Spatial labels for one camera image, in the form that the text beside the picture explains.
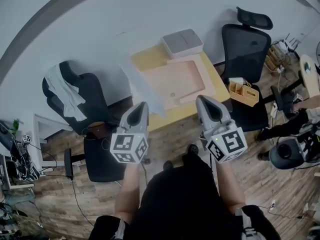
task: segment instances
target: white box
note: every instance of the white box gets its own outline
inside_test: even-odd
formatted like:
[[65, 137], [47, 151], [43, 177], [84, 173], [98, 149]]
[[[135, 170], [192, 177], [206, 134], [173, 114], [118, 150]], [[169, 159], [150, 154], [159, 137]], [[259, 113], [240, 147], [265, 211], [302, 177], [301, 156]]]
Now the white box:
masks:
[[142, 133], [113, 133], [110, 152], [119, 163], [139, 164], [148, 147], [147, 138]]
[[204, 42], [192, 29], [167, 34], [161, 41], [171, 59], [201, 53], [204, 47]]
[[240, 156], [248, 145], [241, 127], [211, 136], [205, 146], [216, 162], [222, 164]]

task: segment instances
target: black pants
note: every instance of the black pants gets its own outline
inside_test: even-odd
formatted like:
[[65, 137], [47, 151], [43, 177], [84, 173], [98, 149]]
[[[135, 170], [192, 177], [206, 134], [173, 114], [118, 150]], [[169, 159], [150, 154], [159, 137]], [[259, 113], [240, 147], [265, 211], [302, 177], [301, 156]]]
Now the black pants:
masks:
[[260, 134], [259, 139], [265, 141], [274, 137], [285, 137], [289, 135], [297, 135], [300, 128], [309, 121], [308, 115], [305, 109], [302, 109], [300, 113], [294, 119], [281, 124], [276, 125], [271, 129], [264, 129]]

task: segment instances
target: seated person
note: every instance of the seated person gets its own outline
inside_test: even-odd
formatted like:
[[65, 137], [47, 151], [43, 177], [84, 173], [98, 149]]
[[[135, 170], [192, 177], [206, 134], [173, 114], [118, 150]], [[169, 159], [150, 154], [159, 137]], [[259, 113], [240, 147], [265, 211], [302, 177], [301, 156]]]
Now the seated person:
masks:
[[265, 141], [274, 137], [297, 135], [301, 127], [306, 123], [316, 124], [320, 121], [320, 95], [293, 104], [293, 111], [299, 114], [287, 123], [276, 125], [271, 129], [265, 128], [258, 136], [259, 141]]
[[[183, 166], [174, 168], [170, 161], [164, 164], [163, 171], [147, 185], [141, 203], [139, 165], [128, 164], [114, 216], [98, 217], [89, 240], [279, 240], [263, 212], [246, 205], [230, 163], [216, 163], [218, 193], [212, 170], [198, 156], [197, 146], [190, 147], [182, 157]], [[246, 230], [243, 221], [249, 218], [235, 216], [237, 209], [251, 220]]]

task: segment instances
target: black curved band on wall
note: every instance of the black curved band on wall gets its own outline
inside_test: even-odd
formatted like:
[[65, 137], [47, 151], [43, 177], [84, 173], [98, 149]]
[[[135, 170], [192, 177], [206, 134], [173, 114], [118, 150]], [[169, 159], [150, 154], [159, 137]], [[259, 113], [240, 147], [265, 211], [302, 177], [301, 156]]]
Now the black curved band on wall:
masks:
[[0, 84], [29, 44], [61, 15], [85, 0], [50, 0], [37, 11], [14, 37], [0, 59]]

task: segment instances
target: office chair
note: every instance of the office chair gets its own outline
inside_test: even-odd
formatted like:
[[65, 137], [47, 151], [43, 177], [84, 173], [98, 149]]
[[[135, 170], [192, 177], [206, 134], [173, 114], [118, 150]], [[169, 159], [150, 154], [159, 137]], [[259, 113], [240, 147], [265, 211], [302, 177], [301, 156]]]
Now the office chair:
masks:
[[256, 28], [270, 30], [273, 24], [267, 15], [239, 7], [237, 10], [237, 19], [242, 25], [226, 24], [222, 27], [225, 67], [221, 78], [225, 83], [228, 78], [244, 78], [259, 92], [259, 102], [253, 107], [231, 99], [231, 118], [244, 132], [249, 132], [265, 128], [269, 123], [263, 97], [254, 83], [260, 80], [271, 38]]
[[50, 108], [57, 112], [78, 134], [83, 136], [84, 129], [95, 122], [104, 122], [110, 132], [105, 139], [97, 139], [93, 136], [83, 140], [84, 154], [72, 156], [71, 150], [64, 152], [64, 167], [66, 175], [73, 178], [72, 163], [85, 159], [87, 172], [92, 182], [113, 182], [122, 180], [125, 166], [118, 163], [108, 151], [111, 141], [111, 133], [119, 122], [111, 115], [105, 101], [98, 78], [92, 73], [75, 74], [68, 61], [59, 64], [63, 79], [69, 84], [79, 88], [79, 95], [85, 99], [85, 103], [78, 108], [87, 117], [83, 121], [77, 121], [74, 117], [64, 116], [64, 104], [49, 90], [46, 79], [42, 81], [42, 90], [46, 96], [46, 102]]

